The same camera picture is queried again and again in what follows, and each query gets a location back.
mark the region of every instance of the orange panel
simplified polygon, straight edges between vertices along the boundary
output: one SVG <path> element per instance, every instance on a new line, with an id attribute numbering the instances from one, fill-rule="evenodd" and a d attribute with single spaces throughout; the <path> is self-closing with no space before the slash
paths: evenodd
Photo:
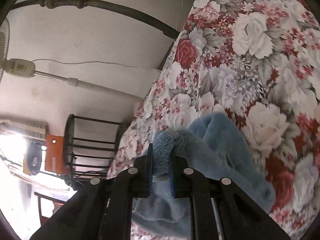
<path id="1" fill-rule="evenodd" d="M 62 175 L 69 174 L 69 168 L 63 163 L 63 137 L 47 134 L 45 146 L 47 147 L 47 153 L 44 169 Z"/>

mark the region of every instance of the white wall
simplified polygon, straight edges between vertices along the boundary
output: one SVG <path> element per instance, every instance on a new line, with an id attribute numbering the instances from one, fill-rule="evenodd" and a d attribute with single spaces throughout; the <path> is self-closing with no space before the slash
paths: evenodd
<path id="1" fill-rule="evenodd" d="M 0 162 L 0 209 L 11 227 L 22 240 L 30 239 L 29 231 L 35 232 L 40 224 L 39 215 L 31 217 L 27 214 L 30 207 L 27 184 L 10 174 L 3 162 Z"/>
<path id="2" fill-rule="evenodd" d="M 145 12 L 181 28 L 193 1 L 106 0 Z M 137 66 L 86 64 L 59 65 L 36 62 L 36 69 L 55 75 L 75 77 L 144 97 L 172 40 L 151 26 L 113 12 L 76 7 L 56 9 L 28 6 L 11 11 L 8 58 L 52 58 L 64 62 L 100 60 Z M 132 117 L 134 101 L 74 88 L 41 77 L 21 79 L 4 74 L 0 84 L 0 117 L 17 116 L 49 124 L 50 133 L 63 135 L 69 114 L 111 121 Z M 80 133 L 88 133 L 86 125 Z M 103 130 L 103 139 L 112 139 L 115 129 Z M 95 129 L 89 137 L 99 139 Z"/>

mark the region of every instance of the black metal frame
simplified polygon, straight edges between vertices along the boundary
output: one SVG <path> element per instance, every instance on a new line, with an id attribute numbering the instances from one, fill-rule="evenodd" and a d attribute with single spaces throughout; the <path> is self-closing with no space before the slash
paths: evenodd
<path id="1" fill-rule="evenodd" d="M 100 156 L 93 156 L 93 155 L 75 154 L 73 152 L 73 149 L 81 148 L 81 149 L 89 149 L 89 150 L 97 150 L 97 151 L 108 151 L 108 152 L 114 152 L 114 153 L 116 153 L 118 149 L 116 149 L 116 146 L 114 148 L 104 148 L 104 147 L 93 147 L 93 146 L 75 144 L 74 141 L 84 141 L 84 142 L 91 142 L 91 143 L 115 145 L 115 142 L 98 141 L 98 140 L 74 137 L 75 119 L 87 120 L 92 122 L 101 122 L 101 123 L 114 124 L 114 125 L 121 125 L 121 123 L 105 121 L 100 119 L 93 119 L 93 118 L 88 118 L 83 116 L 77 116 L 74 114 L 69 115 L 66 126 L 65 126 L 62 154 L 63 154 L 64 164 L 69 167 L 69 171 L 70 171 L 69 179 L 71 181 L 71 185 L 74 190 L 79 190 L 83 187 L 83 183 L 89 181 L 92 177 L 101 177 L 102 179 L 106 179 L 108 169 L 110 167 L 110 163 L 113 160 L 113 157 L 104 157 L 104 156 L 100 157 Z M 104 159 L 104 160 L 110 160 L 110 162 L 108 165 L 105 165 L 105 166 L 77 164 L 75 163 L 75 160 L 77 157 L 89 158 L 89 159 Z M 89 169 L 87 171 L 76 171 L 76 167 L 86 167 Z M 106 171 L 92 171 L 92 168 L 105 169 Z"/>
<path id="2" fill-rule="evenodd" d="M 49 196 L 46 196 L 46 195 L 43 195 L 43 194 L 40 194 L 38 192 L 34 192 L 34 194 L 37 196 L 38 198 L 38 211 L 39 211 L 39 218 L 40 218 L 40 224 L 43 225 L 49 218 L 48 217 L 45 217 L 42 215 L 42 209 L 41 209 L 41 199 L 44 198 L 44 199 L 47 199 L 47 200 L 50 200 L 52 202 L 56 202 L 56 203 L 59 203 L 59 204 L 64 204 L 66 203 L 65 201 L 63 200 L 60 200 L 60 199 L 56 199 L 56 198 L 53 198 L 53 197 L 49 197 Z"/>
<path id="3" fill-rule="evenodd" d="M 148 198 L 152 185 L 152 144 L 133 168 L 116 178 L 88 182 L 68 200 L 30 240 L 128 240 L 132 200 Z M 208 179 L 187 161 L 171 156 L 170 180 L 175 198 L 189 198 L 192 240 L 218 240 L 211 198 L 225 240 L 290 240 L 290 237 L 230 179 Z"/>

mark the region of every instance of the white cable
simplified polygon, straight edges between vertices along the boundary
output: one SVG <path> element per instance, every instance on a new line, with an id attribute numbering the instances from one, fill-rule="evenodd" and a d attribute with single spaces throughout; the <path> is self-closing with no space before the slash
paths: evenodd
<path id="1" fill-rule="evenodd" d="M 38 59 L 33 60 L 32 62 L 35 62 L 35 61 L 38 61 L 38 60 L 53 61 L 53 62 L 57 62 L 57 63 L 64 64 L 64 65 L 79 65 L 79 64 L 86 64 L 86 63 L 103 63 L 103 64 L 114 64 L 114 65 L 120 65 L 120 66 L 124 66 L 124 67 L 137 68 L 137 67 L 134 67 L 134 66 L 123 65 L 123 64 L 120 64 L 120 63 L 104 62 L 104 61 L 84 61 L 84 62 L 66 63 L 66 62 L 61 62 L 61 61 L 54 60 L 54 59 L 49 59 L 49 58 L 38 58 Z"/>
<path id="2" fill-rule="evenodd" d="M 179 22 L 180 22 L 180 19 L 181 19 L 181 16 L 182 16 L 182 11 L 183 11 L 183 0 L 181 0 L 181 9 L 180 9 L 180 13 L 179 13 L 179 18 L 178 18 L 178 22 L 177 22 L 177 27 L 176 27 L 176 30 L 178 30 L 178 26 L 179 26 Z"/>

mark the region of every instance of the electric fan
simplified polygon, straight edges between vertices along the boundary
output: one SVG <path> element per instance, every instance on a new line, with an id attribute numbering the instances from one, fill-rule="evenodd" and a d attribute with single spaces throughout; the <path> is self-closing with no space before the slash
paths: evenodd
<path id="1" fill-rule="evenodd" d="M 7 60 L 9 36 L 10 36 L 9 21 L 6 18 L 0 27 L 0 60 L 2 59 L 2 61 L 0 61 L 0 82 L 4 72 L 14 76 L 24 77 L 24 78 L 42 76 L 50 79 L 67 82 L 69 85 L 74 87 L 81 87 L 81 88 L 85 88 L 85 89 L 96 91 L 96 92 L 106 92 L 114 96 L 121 96 L 127 99 L 134 99 L 135 101 L 138 101 L 138 102 L 142 100 L 142 98 L 137 97 L 135 95 L 131 95 L 131 94 L 114 90 L 111 88 L 106 88 L 103 86 L 84 82 L 84 81 L 78 80 L 77 78 L 66 78 L 66 77 L 56 76 L 56 75 L 41 72 L 41 71 L 36 71 L 36 64 L 29 60 L 20 59 L 20 58 L 12 58 Z"/>

